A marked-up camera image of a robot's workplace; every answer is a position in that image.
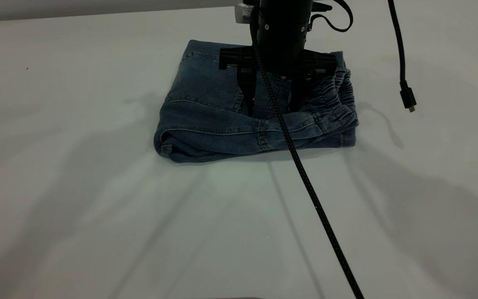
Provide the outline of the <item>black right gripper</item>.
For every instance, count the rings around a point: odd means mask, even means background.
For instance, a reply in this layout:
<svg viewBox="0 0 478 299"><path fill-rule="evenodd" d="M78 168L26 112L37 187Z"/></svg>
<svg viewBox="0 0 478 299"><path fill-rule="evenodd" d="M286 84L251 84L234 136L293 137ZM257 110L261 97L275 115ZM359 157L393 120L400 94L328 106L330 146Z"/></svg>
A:
<svg viewBox="0 0 478 299"><path fill-rule="evenodd" d="M313 0L245 0L237 7L240 17L250 13L252 45L220 49L219 68L237 68L237 83L250 117L254 115L257 70L286 78L334 75L334 55L305 49L311 13L331 9ZM307 98L307 88L307 79L292 80L291 112L300 109Z"/></svg>

